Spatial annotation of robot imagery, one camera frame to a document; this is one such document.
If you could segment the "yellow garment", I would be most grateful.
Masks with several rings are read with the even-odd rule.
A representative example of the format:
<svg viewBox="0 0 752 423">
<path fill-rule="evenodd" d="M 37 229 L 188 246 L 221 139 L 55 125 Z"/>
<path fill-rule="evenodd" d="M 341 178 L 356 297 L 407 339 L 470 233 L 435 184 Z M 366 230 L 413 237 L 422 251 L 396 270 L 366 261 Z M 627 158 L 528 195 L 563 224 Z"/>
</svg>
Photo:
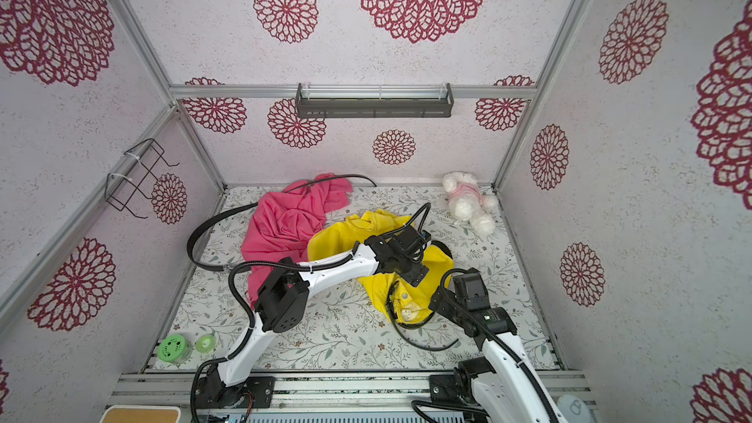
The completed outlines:
<svg viewBox="0 0 752 423">
<path fill-rule="evenodd" d="M 426 204 L 411 217 L 383 210 L 352 215 L 315 234 L 307 254 L 315 262 L 343 255 L 337 273 L 356 278 L 391 321 L 417 328 L 433 317 L 432 298 L 454 268 L 450 249 L 423 229 L 429 211 Z"/>
</svg>

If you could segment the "pink trousers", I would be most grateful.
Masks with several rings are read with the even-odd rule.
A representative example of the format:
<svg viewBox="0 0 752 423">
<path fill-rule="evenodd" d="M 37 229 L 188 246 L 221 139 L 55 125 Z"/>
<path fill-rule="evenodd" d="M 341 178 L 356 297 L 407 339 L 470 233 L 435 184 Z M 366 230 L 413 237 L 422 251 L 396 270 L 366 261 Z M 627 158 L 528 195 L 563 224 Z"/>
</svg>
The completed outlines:
<svg viewBox="0 0 752 423">
<path fill-rule="evenodd" d="M 329 213 L 350 204 L 352 191 L 346 178 L 321 174 L 311 183 L 300 180 L 264 194 L 241 244 L 243 260 L 305 262 L 309 240 L 323 230 Z"/>
</svg>

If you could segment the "black leather belt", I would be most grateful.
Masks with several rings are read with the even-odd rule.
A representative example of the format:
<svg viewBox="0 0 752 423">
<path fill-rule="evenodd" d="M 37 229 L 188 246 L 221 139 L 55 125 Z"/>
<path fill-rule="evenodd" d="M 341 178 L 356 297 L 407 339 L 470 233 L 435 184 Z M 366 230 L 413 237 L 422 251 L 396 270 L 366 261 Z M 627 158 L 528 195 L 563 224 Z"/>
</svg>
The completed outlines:
<svg viewBox="0 0 752 423">
<path fill-rule="evenodd" d="M 371 179 L 370 177 L 362 174 L 337 174 L 337 175 L 331 175 L 325 178 L 316 179 L 313 181 L 308 181 L 302 184 L 299 184 L 294 187 L 288 187 L 283 190 L 283 193 L 289 193 L 291 191 L 295 191 L 297 189 L 303 189 L 308 188 L 311 186 L 315 186 L 317 184 L 321 184 L 327 181 L 334 181 L 334 180 L 340 180 L 340 179 L 361 179 L 366 180 L 371 184 L 372 187 L 377 187 L 378 184 Z M 194 266 L 198 266 L 198 268 L 202 268 L 203 270 L 207 270 L 210 272 L 225 272 L 231 270 L 231 268 L 234 268 L 234 264 L 207 264 L 206 262 L 200 262 L 195 258 L 195 251 L 198 242 L 207 234 L 210 233 L 213 228 L 219 224 L 221 221 L 225 221 L 225 219 L 229 219 L 229 217 L 235 217 L 235 215 L 240 215 L 241 213 L 245 213 L 250 210 L 254 210 L 258 207 L 259 202 L 250 203 L 248 205 L 239 206 L 227 211 L 222 211 L 221 213 L 218 213 L 217 215 L 214 215 L 213 217 L 210 217 L 203 223 L 201 223 L 189 236 L 186 244 L 186 253 L 188 256 L 188 259 Z"/>
</svg>

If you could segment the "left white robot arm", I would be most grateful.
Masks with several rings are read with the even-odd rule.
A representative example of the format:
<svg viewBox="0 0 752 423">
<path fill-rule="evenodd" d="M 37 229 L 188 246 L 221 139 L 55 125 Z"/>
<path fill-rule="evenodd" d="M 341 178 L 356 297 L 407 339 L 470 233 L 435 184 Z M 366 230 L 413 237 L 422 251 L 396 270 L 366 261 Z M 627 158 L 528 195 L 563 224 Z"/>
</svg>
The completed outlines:
<svg viewBox="0 0 752 423">
<path fill-rule="evenodd" d="M 356 242 L 352 249 L 335 256 L 299 262 L 243 262 L 229 271 L 228 287 L 248 315 L 244 334 L 224 358 L 202 363 L 193 379 L 190 409 L 221 409 L 242 399 L 255 363 L 280 334 L 296 327 L 304 318 L 309 299 L 352 279 L 395 273 L 411 286 L 428 274 L 423 264 L 431 245 L 431 234 L 411 225 Z M 255 266 L 269 266 L 258 297 L 250 304 L 238 292 L 235 276 Z"/>
</svg>

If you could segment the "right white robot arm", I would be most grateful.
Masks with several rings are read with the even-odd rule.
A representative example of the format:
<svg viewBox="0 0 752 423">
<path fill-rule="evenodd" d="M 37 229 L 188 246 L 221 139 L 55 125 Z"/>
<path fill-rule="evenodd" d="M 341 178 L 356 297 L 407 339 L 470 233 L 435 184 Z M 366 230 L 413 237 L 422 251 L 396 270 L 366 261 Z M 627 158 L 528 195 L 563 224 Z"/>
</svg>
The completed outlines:
<svg viewBox="0 0 752 423">
<path fill-rule="evenodd" d="M 460 327 L 482 354 L 457 368 L 458 386 L 470 401 L 470 411 L 490 422 L 566 420 L 532 366 L 511 316 L 491 305 L 477 269 L 446 272 L 430 309 Z"/>
</svg>

